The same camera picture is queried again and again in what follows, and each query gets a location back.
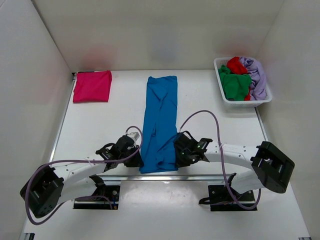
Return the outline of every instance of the pink folded cloth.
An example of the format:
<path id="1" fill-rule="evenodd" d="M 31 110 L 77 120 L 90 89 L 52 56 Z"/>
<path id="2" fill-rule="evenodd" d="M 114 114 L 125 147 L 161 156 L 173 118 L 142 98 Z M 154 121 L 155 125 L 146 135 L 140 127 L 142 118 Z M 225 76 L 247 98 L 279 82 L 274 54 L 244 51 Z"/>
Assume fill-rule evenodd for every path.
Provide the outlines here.
<path id="1" fill-rule="evenodd" d="M 77 73 L 73 103 L 108 102 L 111 82 L 111 71 Z"/>

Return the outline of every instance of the fabric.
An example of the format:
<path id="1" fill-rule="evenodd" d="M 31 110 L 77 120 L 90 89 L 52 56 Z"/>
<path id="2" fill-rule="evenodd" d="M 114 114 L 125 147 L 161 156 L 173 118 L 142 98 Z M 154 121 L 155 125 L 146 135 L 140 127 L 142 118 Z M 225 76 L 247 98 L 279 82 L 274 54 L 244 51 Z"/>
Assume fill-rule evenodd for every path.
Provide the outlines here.
<path id="1" fill-rule="evenodd" d="M 108 102 L 111 82 L 111 71 L 77 73 L 73 103 Z"/>
<path id="2" fill-rule="evenodd" d="M 149 77 L 143 122 L 140 172 L 178 170 L 174 140 L 177 136 L 178 81 L 176 76 Z"/>
<path id="3" fill-rule="evenodd" d="M 240 57 L 239 62 L 244 65 L 252 79 L 252 83 L 250 85 L 251 100 L 265 100 L 267 96 L 267 76 L 261 63 L 257 60 L 243 56 Z"/>
<path id="4" fill-rule="evenodd" d="M 230 101 L 244 101 L 252 82 L 250 76 L 248 74 L 233 74 L 225 65 L 222 65 L 218 72 L 225 98 Z"/>
<path id="5" fill-rule="evenodd" d="M 245 100 L 245 101 L 250 101 L 250 100 L 251 100 L 250 90 L 251 90 L 251 89 L 250 89 L 250 87 L 249 87 L 248 95 L 244 97 L 244 100 Z"/>
<path id="6" fill-rule="evenodd" d="M 238 56 L 235 56 L 231 58 L 228 63 L 226 64 L 226 67 L 231 70 L 234 74 L 248 74 L 247 69 L 244 67 L 243 63 L 239 62 Z"/>

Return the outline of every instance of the robotic arm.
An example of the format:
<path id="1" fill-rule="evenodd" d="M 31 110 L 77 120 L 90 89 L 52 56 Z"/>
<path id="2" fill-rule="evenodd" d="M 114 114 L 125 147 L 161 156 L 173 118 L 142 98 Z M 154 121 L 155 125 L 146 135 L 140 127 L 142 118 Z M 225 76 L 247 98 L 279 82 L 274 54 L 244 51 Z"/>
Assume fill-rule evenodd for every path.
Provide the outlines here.
<path id="1" fill-rule="evenodd" d="M 97 163 L 68 163 L 47 166 L 40 171 L 31 184 L 29 208 L 36 218 L 48 215 L 58 204 L 82 196 L 101 195 L 105 183 L 99 174 L 116 168 L 118 162 L 132 155 L 139 146 L 136 141 L 138 132 L 126 134 L 114 143 L 109 143 L 86 158 Z M 195 140 L 188 131 L 178 133 L 174 142 L 176 167 L 187 167 L 198 161 L 220 162 L 219 144 L 212 139 Z M 231 188 L 239 193 L 267 188 L 276 193 L 284 193 L 295 164 L 272 143 L 263 141 L 258 147 L 229 145 L 221 146 L 225 162 L 248 169 L 244 173 L 229 176 Z M 139 153 L 124 161 L 127 167 L 143 166 Z M 27 184 L 20 191 L 25 200 Z"/>

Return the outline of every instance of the white table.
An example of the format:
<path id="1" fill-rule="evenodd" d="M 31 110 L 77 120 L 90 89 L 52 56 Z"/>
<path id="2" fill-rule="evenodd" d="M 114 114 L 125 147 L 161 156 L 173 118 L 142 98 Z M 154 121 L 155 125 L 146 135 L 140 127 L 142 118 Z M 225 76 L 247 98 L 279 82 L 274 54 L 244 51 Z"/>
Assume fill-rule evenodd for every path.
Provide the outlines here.
<path id="1" fill-rule="evenodd" d="M 142 129 L 149 76 L 175 75 L 178 79 L 177 128 L 192 113 L 206 109 L 219 120 L 224 143 L 257 146 L 264 139 L 254 108 L 224 109 L 214 70 L 113 71 L 108 103 L 73 104 L 71 95 L 54 160 L 83 159 L 121 137 L 128 126 Z M 194 116 L 184 127 L 196 139 L 217 139 L 216 124 L 206 113 Z M 227 173 L 243 172 L 227 165 Z M 221 174 L 220 163 L 198 162 L 163 176 Z M 138 168 L 123 165 L 107 175 L 136 176 Z M 306 225 L 289 185 L 285 194 L 264 189 L 258 211 L 210 212 L 198 201 L 208 196 L 206 181 L 122 181 L 118 210 L 73 209 L 71 201 L 45 224 L 27 221 L 24 232 L 35 240 L 297 240 L 308 237 Z"/>

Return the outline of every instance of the green cloth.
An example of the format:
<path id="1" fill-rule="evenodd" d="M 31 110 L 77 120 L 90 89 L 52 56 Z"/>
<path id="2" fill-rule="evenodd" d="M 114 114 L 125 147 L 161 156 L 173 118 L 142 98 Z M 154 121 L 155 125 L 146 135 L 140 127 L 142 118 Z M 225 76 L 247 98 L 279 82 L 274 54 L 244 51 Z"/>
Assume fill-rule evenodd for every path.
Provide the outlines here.
<path id="1" fill-rule="evenodd" d="M 233 74 L 225 65 L 222 65 L 218 72 L 225 98 L 233 101 L 244 101 L 252 83 L 251 77 L 248 74 Z"/>

